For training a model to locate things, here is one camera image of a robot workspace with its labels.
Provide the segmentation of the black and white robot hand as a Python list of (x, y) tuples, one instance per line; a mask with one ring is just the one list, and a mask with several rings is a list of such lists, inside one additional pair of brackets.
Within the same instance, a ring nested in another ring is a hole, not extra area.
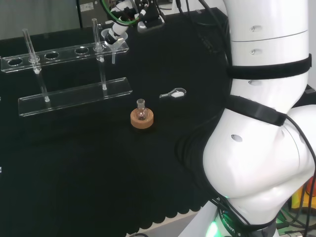
[(137, 28), (140, 33), (158, 28), (165, 23), (165, 16), (155, 0), (110, 0), (100, 1), (103, 10), (113, 21), (105, 34), (108, 44), (114, 44), (129, 27)]

